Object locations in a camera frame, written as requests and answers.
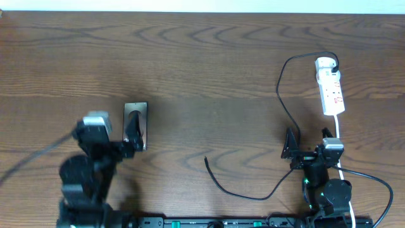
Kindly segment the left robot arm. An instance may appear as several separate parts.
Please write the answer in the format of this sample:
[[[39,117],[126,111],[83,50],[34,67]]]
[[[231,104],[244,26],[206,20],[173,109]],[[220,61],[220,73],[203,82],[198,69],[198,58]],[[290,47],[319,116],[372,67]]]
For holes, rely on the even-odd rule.
[[[111,122],[105,111],[89,113],[78,121],[73,138],[83,150],[63,162],[59,169],[63,199],[57,227],[133,227],[130,212],[114,210],[106,202],[117,165],[143,151],[140,112],[132,116],[127,139],[111,141]]]

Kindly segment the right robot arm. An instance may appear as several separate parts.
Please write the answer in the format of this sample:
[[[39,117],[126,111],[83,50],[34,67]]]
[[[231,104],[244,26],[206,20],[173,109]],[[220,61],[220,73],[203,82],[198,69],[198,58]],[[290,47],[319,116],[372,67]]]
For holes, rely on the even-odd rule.
[[[322,143],[315,150],[302,151],[292,129],[286,131],[281,158],[290,160],[292,170],[304,172],[302,190],[310,207],[309,215],[296,222],[295,227],[347,227],[344,215],[350,212],[351,183],[331,179],[328,174],[328,169],[338,164],[344,145],[327,128],[322,134]]]

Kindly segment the white USB charger adapter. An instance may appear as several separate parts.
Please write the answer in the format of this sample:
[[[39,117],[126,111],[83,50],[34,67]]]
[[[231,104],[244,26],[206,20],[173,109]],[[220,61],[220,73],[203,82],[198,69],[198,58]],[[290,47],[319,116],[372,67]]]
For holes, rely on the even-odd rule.
[[[337,66],[337,62],[333,58],[329,58],[329,57],[319,57],[315,61],[315,67],[316,67],[317,71],[322,68],[333,69],[336,66]]]

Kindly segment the white power strip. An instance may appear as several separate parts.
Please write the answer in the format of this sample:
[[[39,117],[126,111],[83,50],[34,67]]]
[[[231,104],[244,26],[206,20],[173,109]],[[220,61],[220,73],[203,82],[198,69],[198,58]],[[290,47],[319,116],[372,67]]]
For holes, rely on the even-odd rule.
[[[340,72],[333,73],[331,68],[321,68],[317,71],[316,79],[320,88],[323,114],[334,116],[344,112]]]

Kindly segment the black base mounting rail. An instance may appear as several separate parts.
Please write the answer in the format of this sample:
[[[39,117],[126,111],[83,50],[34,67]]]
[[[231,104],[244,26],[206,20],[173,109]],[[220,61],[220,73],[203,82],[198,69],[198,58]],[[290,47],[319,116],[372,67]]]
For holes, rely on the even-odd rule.
[[[282,215],[266,218],[133,218],[127,228],[305,228],[305,227],[352,227],[349,218],[318,218],[314,223]]]

